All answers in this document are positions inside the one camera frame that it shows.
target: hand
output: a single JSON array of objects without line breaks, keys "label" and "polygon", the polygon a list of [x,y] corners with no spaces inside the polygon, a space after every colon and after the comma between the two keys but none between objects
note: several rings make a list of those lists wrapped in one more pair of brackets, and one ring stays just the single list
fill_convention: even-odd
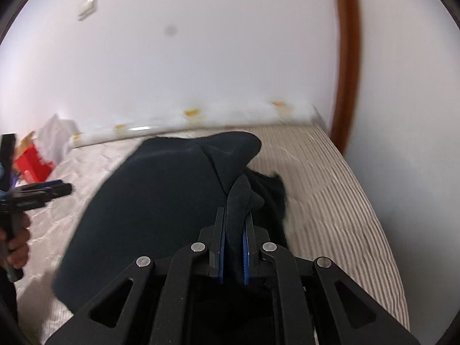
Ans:
[{"label": "hand", "polygon": [[[28,261],[29,247],[27,241],[30,239],[30,232],[27,229],[30,227],[30,219],[24,214],[22,217],[21,228],[16,234],[16,237],[8,242],[8,249],[14,250],[8,256],[8,263],[16,269],[24,267]],[[6,240],[6,232],[0,228],[0,240]]]}]

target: white plastic bag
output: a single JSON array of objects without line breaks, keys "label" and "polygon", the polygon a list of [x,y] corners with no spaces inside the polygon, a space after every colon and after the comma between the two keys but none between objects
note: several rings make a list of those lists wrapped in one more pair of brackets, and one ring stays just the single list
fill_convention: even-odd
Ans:
[{"label": "white plastic bag", "polygon": [[51,161],[56,167],[72,149],[68,141],[77,132],[78,127],[74,121],[59,119],[54,114],[35,132],[33,141],[43,159]]}]

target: white bedsheet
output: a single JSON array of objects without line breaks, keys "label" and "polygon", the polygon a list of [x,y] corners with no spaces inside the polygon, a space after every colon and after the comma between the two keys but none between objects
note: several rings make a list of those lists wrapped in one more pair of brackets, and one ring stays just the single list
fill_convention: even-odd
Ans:
[{"label": "white bedsheet", "polygon": [[[284,222],[296,256],[328,256],[400,323],[409,328],[404,290],[383,230],[367,197],[342,156],[316,124],[245,129],[262,141],[249,167],[279,173],[287,190]],[[200,137],[222,130],[166,136]],[[132,153],[141,139],[114,141],[72,150],[52,173],[74,185],[71,196],[31,212],[30,261],[16,286],[21,328],[44,343],[72,314],[51,292],[54,273],[82,212],[102,182]]]}]

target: black sleeve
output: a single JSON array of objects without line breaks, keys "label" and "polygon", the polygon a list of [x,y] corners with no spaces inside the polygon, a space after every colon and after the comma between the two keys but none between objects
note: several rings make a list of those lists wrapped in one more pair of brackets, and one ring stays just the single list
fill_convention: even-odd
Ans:
[{"label": "black sleeve", "polygon": [[18,321],[18,305],[16,302],[16,289],[6,277],[6,271],[0,267],[0,297],[10,311],[14,320]]},{"label": "black sleeve", "polygon": [[0,344],[30,345],[18,326],[16,289],[0,267]]}]

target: light switch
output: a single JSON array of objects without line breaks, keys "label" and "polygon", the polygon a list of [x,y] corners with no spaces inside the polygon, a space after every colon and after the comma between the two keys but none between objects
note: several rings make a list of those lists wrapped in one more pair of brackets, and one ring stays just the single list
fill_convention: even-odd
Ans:
[{"label": "light switch", "polygon": [[78,20],[84,20],[87,16],[96,11],[96,0],[86,0],[80,6]]}]

